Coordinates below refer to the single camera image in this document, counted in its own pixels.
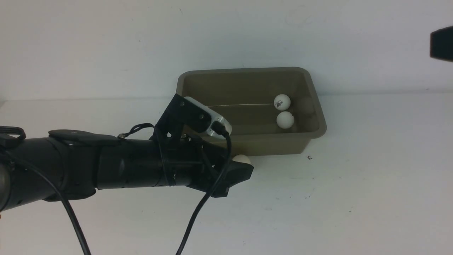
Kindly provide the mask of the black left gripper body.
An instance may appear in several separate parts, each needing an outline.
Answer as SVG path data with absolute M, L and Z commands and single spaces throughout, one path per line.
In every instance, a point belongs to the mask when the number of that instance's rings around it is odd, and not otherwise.
M 198 135 L 152 136 L 157 156 L 152 163 L 154 187 L 189 187 L 208 197 L 226 197 L 223 179 L 232 161 L 231 139 L 225 148 L 210 144 Z

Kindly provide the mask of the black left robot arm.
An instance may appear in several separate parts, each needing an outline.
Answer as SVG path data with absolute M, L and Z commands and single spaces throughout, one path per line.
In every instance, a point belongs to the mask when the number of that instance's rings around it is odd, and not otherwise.
M 200 138 L 149 140 L 77 130 L 52 130 L 27 139 L 23 129 L 1 127 L 1 210 L 59 201 L 30 167 L 42 171 L 68 200 L 99 190 L 184 186 L 207 192 L 230 158 L 226 148 Z

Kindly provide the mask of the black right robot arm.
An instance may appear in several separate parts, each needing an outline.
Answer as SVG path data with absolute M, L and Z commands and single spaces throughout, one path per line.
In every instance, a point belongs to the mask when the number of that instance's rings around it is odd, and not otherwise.
M 453 26 L 438 29 L 430 34 L 429 56 L 447 62 L 453 61 Z

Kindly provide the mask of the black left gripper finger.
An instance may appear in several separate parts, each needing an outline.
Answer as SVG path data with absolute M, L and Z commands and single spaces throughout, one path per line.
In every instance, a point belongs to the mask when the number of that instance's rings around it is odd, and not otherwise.
M 236 184 L 247 181 L 253 170 L 254 166 L 251 164 L 231 161 L 223 179 L 223 188 L 228 190 Z

